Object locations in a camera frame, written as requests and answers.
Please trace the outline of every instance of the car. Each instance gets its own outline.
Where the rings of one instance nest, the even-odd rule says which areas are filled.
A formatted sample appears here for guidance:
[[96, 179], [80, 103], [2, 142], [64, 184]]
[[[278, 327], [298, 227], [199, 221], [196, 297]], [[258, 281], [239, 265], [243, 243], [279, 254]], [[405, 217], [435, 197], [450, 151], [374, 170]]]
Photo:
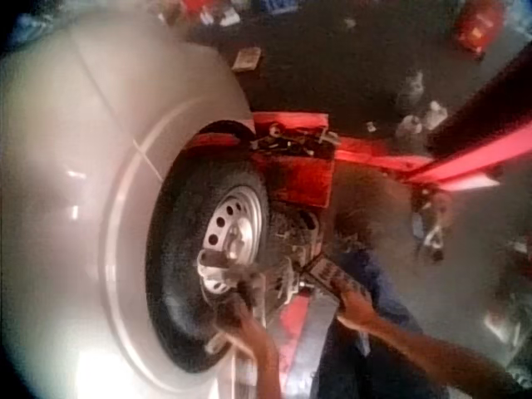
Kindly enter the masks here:
[[[2, 59], [2, 344], [36, 397], [216, 397], [202, 249], [261, 256], [244, 93], [156, 18], [87, 12]], [[194, 146], [206, 133], [242, 146]]]

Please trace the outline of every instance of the person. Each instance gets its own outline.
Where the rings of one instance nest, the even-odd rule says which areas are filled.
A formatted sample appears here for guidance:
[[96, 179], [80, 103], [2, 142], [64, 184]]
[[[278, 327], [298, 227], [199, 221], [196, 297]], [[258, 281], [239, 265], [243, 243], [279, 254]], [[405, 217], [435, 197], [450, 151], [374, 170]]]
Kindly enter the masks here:
[[[334, 260], [366, 287], [372, 303], [342, 281], [336, 282], [342, 306], [328, 329], [311, 398], [445, 398], [445, 386], [474, 398], [517, 399], [531, 393], [522, 392], [497, 363], [464, 347], [423, 335], [366, 250], [341, 252]], [[244, 302], [236, 301], [240, 323], [220, 323], [219, 328], [256, 361], [258, 398], [279, 399], [275, 343]], [[358, 349], [357, 332], [371, 337], [367, 355]]]

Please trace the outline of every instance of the steel wheel rim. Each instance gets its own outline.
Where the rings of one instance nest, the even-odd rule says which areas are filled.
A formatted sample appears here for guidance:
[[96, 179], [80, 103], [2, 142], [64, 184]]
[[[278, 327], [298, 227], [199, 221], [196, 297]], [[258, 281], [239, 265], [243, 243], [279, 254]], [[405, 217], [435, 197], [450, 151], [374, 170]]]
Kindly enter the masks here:
[[[262, 227], [259, 197], [247, 186], [234, 187], [216, 206], [202, 249], [220, 251], [237, 264], [250, 265], [259, 251]], [[219, 280], [202, 278], [202, 284], [213, 294], [229, 290]]]

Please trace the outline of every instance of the car fender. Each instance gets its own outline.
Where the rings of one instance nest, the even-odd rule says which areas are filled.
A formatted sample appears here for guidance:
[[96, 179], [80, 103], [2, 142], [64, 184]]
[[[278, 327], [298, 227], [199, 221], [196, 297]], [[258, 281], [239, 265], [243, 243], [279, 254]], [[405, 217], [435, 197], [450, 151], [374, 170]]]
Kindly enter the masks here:
[[[98, 18], [80, 18], [2, 62], [2, 342], [39, 397], [206, 397], [219, 367], [182, 372], [151, 326], [147, 231], [186, 142], [218, 120], [251, 126], [249, 108], [226, 66], [205, 84], [201, 74], [181, 77], [188, 94], [167, 93], [177, 80], [159, 84], [180, 55], [185, 69], [189, 58], [188, 68], [198, 62], [216, 75], [223, 61], [211, 50], [184, 43], [170, 57], [153, 22]], [[146, 33], [144, 46], [131, 42], [131, 29]], [[97, 46], [101, 32], [115, 33], [108, 42], [119, 57]], [[127, 48], [155, 59], [121, 79]], [[141, 77], [142, 87], [132, 86]]]

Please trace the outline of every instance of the garage floor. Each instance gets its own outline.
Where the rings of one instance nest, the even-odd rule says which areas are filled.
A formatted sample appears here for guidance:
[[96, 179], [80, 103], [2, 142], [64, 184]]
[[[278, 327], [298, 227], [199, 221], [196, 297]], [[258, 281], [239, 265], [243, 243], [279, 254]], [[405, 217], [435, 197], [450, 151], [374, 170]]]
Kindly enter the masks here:
[[[254, 111], [324, 111], [335, 131], [390, 139], [397, 123], [394, 93], [408, 71], [425, 73], [422, 109], [436, 99], [452, 113], [525, 44], [505, 29], [483, 62], [472, 61], [449, 39], [455, 12], [451, 0], [307, 0], [296, 13], [199, 28], [191, 36], [217, 47], [229, 64], [242, 47], [263, 49], [258, 70], [239, 75]], [[356, 26], [348, 28], [345, 18]], [[367, 121], [377, 126], [372, 135]], [[456, 223], [437, 267], [415, 262], [405, 186], [339, 165], [333, 195], [361, 210], [376, 256], [426, 333], [504, 363], [508, 351], [482, 319], [506, 266], [505, 243], [532, 228], [530, 181], [532, 156], [510, 162], [501, 187], [456, 195]], [[313, 299], [285, 387], [288, 397], [308, 396], [332, 315], [332, 304]]]

